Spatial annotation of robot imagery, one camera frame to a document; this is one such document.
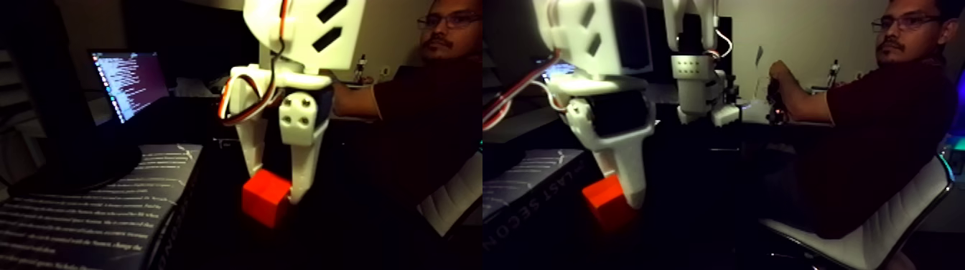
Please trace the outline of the person's hand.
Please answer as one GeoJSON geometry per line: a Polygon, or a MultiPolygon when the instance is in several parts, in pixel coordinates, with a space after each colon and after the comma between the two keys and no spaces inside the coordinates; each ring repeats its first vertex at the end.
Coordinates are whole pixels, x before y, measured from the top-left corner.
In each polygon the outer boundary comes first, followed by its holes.
{"type": "Polygon", "coordinates": [[[770,82],[768,92],[775,95],[782,95],[788,92],[795,85],[795,78],[788,66],[783,61],[776,61],[770,66],[770,82]]]}

